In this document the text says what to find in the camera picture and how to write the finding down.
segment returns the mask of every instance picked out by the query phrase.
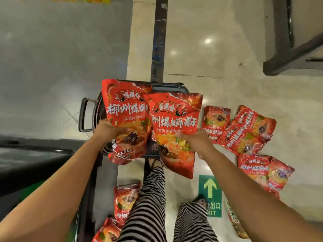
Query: person's left arm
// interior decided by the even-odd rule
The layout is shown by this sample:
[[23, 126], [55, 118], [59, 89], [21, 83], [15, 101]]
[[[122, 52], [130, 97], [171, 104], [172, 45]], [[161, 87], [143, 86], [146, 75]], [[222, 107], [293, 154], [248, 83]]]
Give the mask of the person's left arm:
[[100, 121], [92, 138], [0, 223], [0, 241], [63, 241], [79, 207], [97, 154], [120, 134]]

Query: brand logo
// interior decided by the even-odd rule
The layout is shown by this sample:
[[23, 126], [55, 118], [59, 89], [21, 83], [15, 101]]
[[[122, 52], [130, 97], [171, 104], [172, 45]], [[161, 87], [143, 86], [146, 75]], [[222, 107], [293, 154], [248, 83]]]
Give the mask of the brand logo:
[[135, 90], [120, 91], [116, 93], [116, 99], [118, 99], [120, 102], [127, 101], [128, 99], [137, 99], [140, 102], [145, 101], [142, 93]]
[[185, 105], [175, 104], [171, 101], [162, 101], [162, 102], [156, 103], [151, 110], [154, 113], [168, 112], [176, 116], [182, 116], [187, 113], [186, 112], [187, 108]]

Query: arrow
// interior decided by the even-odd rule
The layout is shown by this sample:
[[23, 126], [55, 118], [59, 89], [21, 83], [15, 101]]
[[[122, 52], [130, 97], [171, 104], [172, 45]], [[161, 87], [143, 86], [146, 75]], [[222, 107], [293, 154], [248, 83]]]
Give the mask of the arrow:
[[204, 189], [207, 187], [207, 197], [212, 199], [213, 187], [216, 188], [216, 183], [210, 178], [206, 183], [204, 183]]

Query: basket handle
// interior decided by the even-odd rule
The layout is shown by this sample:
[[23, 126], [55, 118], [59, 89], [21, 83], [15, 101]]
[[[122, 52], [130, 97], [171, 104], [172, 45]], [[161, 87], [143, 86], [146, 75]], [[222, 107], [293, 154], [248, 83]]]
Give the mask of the basket handle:
[[86, 109], [88, 101], [93, 102], [93, 103], [96, 102], [96, 100], [93, 100], [93, 99], [90, 99], [90, 98], [83, 98], [82, 99], [82, 104], [81, 104], [81, 108], [80, 108], [80, 115], [79, 115], [79, 132], [91, 132], [91, 131], [93, 131], [93, 128], [84, 129], [85, 109]]

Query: person's right leg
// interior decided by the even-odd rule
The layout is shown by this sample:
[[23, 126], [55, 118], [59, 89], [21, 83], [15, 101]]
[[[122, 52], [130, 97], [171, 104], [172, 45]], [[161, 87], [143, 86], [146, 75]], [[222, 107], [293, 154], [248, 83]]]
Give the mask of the person's right leg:
[[177, 215], [174, 242], [218, 241], [207, 220], [206, 200], [197, 197], [191, 203], [184, 203]]
[[144, 181], [121, 230], [118, 242], [124, 241], [166, 242], [165, 177], [159, 161], [154, 163], [154, 169]]

